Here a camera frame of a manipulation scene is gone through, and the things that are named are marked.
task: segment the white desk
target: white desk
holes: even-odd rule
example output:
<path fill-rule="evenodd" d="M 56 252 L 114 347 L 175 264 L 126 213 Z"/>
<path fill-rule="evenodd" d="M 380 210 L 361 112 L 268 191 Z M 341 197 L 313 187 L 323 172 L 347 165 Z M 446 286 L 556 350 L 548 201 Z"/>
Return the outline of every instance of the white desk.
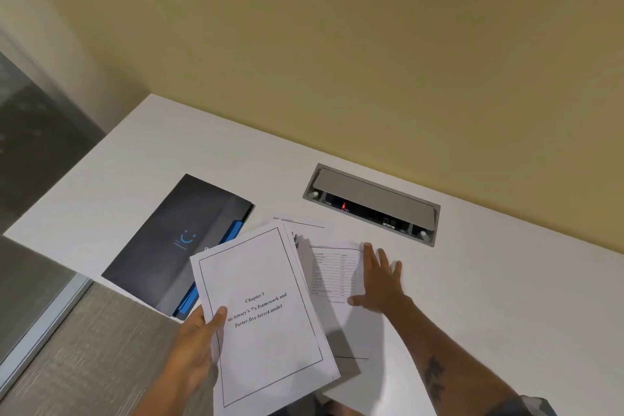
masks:
<path fill-rule="evenodd" d="M 319 162 L 440 204 L 435 247 L 302 199 Z M 6 236 L 127 295 L 100 275 L 183 173 L 255 203 L 247 229 L 272 213 L 318 217 L 383 247 L 434 322 L 560 415 L 624 413 L 622 255 L 162 97 L 149 96 Z M 383 377 L 361 375 L 331 396 L 379 415 L 434 414 L 387 322 Z"/>

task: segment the smiley face logo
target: smiley face logo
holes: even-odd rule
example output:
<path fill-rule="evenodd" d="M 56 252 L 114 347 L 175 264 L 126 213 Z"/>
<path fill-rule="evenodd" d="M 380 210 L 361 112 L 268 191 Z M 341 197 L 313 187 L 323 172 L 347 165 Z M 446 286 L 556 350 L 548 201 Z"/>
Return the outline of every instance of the smiley face logo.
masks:
<path fill-rule="evenodd" d="M 180 240 L 181 240 L 183 243 L 185 243 L 185 244 L 190 244 L 190 243 L 193 241 L 193 239 L 194 239 L 195 237 L 197 237 L 197 235 L 193 234 L 193 238 L 192 238 L 192 239 L 190 239 L 190 240 L 184 240 L 184 234 L 182 234 L 182 235 L 180 236 Z"/>

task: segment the desk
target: desk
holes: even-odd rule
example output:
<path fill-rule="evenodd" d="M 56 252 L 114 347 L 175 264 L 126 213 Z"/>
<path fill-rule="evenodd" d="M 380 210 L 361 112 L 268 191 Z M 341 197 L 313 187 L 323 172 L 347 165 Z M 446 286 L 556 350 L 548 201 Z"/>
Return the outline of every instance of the desk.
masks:
<path fill-rule="evenodd" d="M 317 163 L 440 204 L 435 247 L 302 199 Z M 145 99 L 6 236 L 127 295 L 101 274 L 184 173 L 255 203 L 243 232 L 299 215 L 383 247 L 436 324 L 560 415 L 624 413 L 622 255 L 162 97 Z M 364 374 L 330 395 L 378 415 L 433 416 L 387 321 L 383 335 L 379 388 Z"/>

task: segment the tattoo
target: tattoo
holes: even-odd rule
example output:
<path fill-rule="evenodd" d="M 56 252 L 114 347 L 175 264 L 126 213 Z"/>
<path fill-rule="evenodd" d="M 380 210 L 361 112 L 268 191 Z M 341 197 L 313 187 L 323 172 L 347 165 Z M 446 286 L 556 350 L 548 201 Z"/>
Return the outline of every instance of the tattoo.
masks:
<path fill-rule="evenodd" d="M 432 402 L 437 402 L 441 399 L 440 393 L 444 389 L 444 385 L 438 383 L 437 380 L 442 376 L 444 371 L 445 368 L 437 361 L 436 357 L 431 357 L 429 359 L 423 379 Z"/>

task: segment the person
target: person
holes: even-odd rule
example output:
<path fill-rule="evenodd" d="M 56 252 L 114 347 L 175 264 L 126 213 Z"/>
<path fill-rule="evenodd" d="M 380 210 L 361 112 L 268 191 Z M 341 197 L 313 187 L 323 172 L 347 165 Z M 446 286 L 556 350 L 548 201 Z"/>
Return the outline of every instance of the person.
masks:
<path fill-rule="evenodd" d="M 386 316 L 410 351 L 437 416 L 555 416 L 542 398 L 516 391 L 423 314 L 403 293 L 401 261 L 392 270 L 386 253 L 379 259 L 370 243 L 364 245 L 364 294 L 348 299 Z M 210 371 L 210 341 L 225 323 L 219 308 L 205 324 L 198 307 L 180 326 L 160 377 L 139 402 L 134 416 L 177 416 Z M 348 414 L 338 404 L 326 414 Z"/>

